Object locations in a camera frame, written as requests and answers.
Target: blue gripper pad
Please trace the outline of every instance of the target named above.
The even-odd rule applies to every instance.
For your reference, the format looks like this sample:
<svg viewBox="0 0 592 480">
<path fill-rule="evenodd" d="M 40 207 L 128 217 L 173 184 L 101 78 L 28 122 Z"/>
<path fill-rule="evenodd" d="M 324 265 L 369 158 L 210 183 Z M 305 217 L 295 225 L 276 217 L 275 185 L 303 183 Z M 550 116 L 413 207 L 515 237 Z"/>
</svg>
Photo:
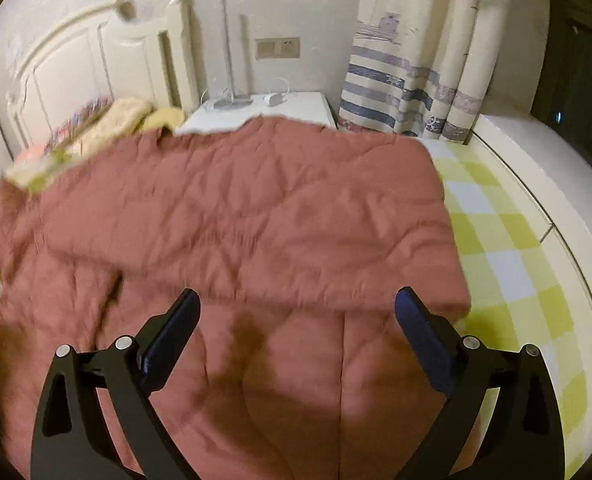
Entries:
<svg viewBox="0 0 592 480">
<path fill-rule="evenodd" d="M 446 319 L 430 314 L 411 287 L 398 291 L 394 309 L 429 384 L 449 397 L 456 387 L 458 333 Z"/>
</svg>

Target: green and white cloth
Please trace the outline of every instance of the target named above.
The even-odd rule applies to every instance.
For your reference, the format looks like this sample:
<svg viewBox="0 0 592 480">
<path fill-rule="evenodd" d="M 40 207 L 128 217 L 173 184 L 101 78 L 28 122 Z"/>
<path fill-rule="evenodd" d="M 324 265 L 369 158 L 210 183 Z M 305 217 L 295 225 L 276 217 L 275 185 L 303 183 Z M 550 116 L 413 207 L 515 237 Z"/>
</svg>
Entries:
<svg viewBox="0 0 592 480">
<path fill-rule="evenodd" d="M 421 140 L 445 188 L 471 313 L 457 330 L 489 348 L 540 348 L 547 363 L 565 437 L 567 477 L 584 449 L 587 384 L 574 322 L 554 272 L 527 221 L 491 171 L 467 146 Z"/>
</svg>

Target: metal screw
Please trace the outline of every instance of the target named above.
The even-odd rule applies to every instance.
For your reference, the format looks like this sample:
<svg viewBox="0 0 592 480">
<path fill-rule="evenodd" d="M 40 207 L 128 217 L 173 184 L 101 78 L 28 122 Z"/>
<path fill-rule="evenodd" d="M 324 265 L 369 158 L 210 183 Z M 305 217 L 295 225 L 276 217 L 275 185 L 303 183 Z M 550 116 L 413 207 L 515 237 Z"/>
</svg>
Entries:
<svg viewBox="0 0 592 480">
<path fill-rule="evenodd" d="M 68 355 L 70 351 L 71 351 L 71 346 L 69 346 L 69 345 L 60 345 L 58 347 L 58 349 L 56 350 L 56 355 L 58 357 L 64 357 L 64 356 Z"/>
<path fill-rule="evenodd" d="M 525 352 L 527 352 L 532 357 L 538 357 L 540 355 L 540 350 L 538 350 L 538 347 L 534 345 L 525 346 Z"/>
<path fill-rule="evenodd" d="M 131 338 L 131 336 L 128 335 L 119 337 L 118 339 L 116 339 L 116 348 L 118 350 L 126 350 L 131 346 L 132 341 L 133 339 Z"/>
<path fill-rule="evenodd" d="M 480 341 L 473 335 L 464 337 L 462 343 L 465 345 L 465 348 L 469 348 L 470 350 L 476 350 L 477 348 L 480 348 Z"/>
</svg>

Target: striped curtain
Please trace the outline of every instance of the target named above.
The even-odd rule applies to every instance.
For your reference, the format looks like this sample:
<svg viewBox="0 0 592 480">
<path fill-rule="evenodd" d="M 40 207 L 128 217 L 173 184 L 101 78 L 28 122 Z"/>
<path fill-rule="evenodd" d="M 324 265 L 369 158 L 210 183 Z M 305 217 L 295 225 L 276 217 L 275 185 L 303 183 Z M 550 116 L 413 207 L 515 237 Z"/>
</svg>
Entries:
<svg viewBox="0 0 592 480">
<path fill-rule="evenodd" d="M 464 142 L 511 0 L 361 0 L 341 127 Z"/>
</svg>

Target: cream headboard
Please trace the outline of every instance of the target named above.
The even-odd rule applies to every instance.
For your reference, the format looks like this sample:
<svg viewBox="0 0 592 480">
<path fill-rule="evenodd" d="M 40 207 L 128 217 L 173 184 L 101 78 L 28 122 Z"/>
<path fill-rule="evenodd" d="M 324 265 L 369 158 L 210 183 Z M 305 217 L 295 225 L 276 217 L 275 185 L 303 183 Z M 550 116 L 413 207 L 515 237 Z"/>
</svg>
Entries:
<svg viewBox="0 0 592 480">
<path fill-rule="evenodd" d="M 126 0 L 64 21 L 29 52 L 7 106 L 21 146 L 47 140 L 80 106 L 98 96 L 139 97 L 154 106 L 200 105 L 186 0 L 144 23 L 122 16 Z"/>
</svg>

